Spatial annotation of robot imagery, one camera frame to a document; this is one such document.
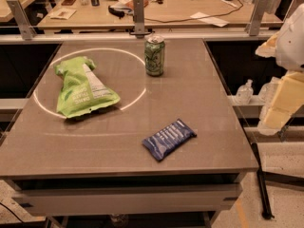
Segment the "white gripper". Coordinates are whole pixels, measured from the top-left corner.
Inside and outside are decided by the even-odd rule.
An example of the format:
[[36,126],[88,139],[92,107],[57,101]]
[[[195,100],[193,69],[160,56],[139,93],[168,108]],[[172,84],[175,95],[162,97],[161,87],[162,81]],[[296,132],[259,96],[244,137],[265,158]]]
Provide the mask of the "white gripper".
[[279,33],[272,35],[256,49],[256,55],[275,57],[288,71],[278,82],[272,100],[267,104],[262,123],[280,130],[304,105],[304,4],[285,21]]

